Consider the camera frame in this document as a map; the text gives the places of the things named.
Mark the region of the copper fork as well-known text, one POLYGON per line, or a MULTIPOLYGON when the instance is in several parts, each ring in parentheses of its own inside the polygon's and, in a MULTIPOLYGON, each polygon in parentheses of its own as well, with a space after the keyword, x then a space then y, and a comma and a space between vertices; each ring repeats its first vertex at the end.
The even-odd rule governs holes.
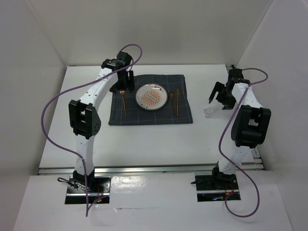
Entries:
POLYGON ((125 116, 127 116, 126 102, 125 102, 125 91, 124 91, 124 90, 121 90, 121 91, 120 91, 120 95, 121 95, 121 97, 122 97, 123 110, 124 110, 125 116))

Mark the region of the clear faceted drinking glass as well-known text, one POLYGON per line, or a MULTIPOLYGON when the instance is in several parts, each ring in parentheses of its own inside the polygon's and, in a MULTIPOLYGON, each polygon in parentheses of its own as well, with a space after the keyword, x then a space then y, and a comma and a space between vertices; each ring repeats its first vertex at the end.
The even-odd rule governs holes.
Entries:
POLYGON ((211 106, 211 107, 204 109, 205 118, 208 118, 208 119, 217 118, 218 117, 218 110, 219 110, 219 108, 217 108, 216 106, 211 106))

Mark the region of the orange patterned plate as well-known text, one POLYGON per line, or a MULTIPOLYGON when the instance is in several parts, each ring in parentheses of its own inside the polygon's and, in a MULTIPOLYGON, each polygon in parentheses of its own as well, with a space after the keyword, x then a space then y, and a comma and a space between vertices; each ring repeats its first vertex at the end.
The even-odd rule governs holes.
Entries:
POLYGON ((145 84, 136 91, 135 100, 140 108, 154 111, 165 106, 168 94, 161 85, 145 84))

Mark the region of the dark grey checked cloth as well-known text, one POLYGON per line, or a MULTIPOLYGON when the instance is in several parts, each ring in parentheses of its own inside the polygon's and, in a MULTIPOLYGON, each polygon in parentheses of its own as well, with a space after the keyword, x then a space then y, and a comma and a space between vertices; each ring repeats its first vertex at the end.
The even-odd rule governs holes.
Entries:
POLYGON ((123 110, 120 93, 113 94, 111 112, 108 125, 136 126, 136 125, 171 125, 192 124, 193 117, 187 99, 186 82, 184 75, 138 75, 134 77, 135 90, 125 94, 127 116, 123 110), (135 93, 145 84, 161 85, 167 92, 174 93, 174 110, 177 111, 177 88, 180 89, 180 110, 172 115, 170 100, 164 107, 155 111, 140 108, 135 100, 135 93))

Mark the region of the copper knife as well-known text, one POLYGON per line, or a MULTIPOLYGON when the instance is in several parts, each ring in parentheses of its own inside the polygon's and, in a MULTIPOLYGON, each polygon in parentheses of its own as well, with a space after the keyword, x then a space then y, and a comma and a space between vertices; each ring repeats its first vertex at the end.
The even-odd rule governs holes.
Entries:
POLYGON ((180 89, 177 88, 177 117, 179 116, 180 110, 180 89))

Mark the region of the copper spoon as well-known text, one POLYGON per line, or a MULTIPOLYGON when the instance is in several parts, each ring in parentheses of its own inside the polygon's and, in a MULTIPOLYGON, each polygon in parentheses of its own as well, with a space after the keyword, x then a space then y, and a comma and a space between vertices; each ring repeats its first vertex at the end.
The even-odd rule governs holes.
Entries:
POLYGON ((174 93, 170 91, 168 93, 168 97, 169 97, 169 100, 170 100, 171 112, 172 112, 172 115, 174 115, 175 114, 175 111, 174 111, 174 93))

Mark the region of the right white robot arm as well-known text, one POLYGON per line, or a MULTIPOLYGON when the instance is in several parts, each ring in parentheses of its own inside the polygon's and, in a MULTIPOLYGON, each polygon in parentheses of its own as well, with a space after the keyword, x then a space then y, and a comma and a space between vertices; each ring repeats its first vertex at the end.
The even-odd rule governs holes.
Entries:
POLYGON ((212 169, 210 183, 216 189, 235 180, 235 172, 246 154, 265 140, 271 110, 264 108, 252 91, 253 83, 243 76, 242 69, 228 72, 225 84, 216 82, 209 101, 217 100, 224 110, 233 110, 223 133, 231 129, 233 147, 212 169))

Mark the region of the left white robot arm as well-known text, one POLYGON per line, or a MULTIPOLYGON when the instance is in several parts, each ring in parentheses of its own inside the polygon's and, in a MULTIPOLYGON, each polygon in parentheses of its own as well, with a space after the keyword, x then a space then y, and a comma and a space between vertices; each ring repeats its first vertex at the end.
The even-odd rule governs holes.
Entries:
POLYGON ((135 88, 133 71, 127 71, 133 58, 126 52, 119 52, 114 59, 106 59, 101 66, 97 79, 87 92, 77 101, 71 100, 69 109, 70 126, 75 134, 78 158, 73 179, 84 192, 95 186, 93 146, 95 135, 101 128, 98 108, 108 92, 132 92, 135 88))

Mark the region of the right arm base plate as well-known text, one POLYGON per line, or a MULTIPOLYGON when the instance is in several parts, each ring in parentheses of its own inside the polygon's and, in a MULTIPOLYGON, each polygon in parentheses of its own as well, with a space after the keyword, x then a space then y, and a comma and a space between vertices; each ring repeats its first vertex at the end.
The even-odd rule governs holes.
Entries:
POLYGON ((195 175, 191 182, 196 186, 198 202, 218 202, 228 200, 241 200, 237 180, 213 180, 211 175, 195 175))

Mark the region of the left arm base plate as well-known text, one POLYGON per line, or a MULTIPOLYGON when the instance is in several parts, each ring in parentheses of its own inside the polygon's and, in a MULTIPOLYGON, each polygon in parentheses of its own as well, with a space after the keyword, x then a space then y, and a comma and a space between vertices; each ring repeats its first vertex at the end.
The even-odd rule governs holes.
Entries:
MULTIPOLYGON (((72 177, 68 180, 59 177, 58 182, 66 183, 66 205, 86 204, 86 187, 84 184, 74 181, 72 177)), ((95 178, 88 188, 89 204, 96 200, 96 204, 108 204, 110 202, 110 177, 95 178)))

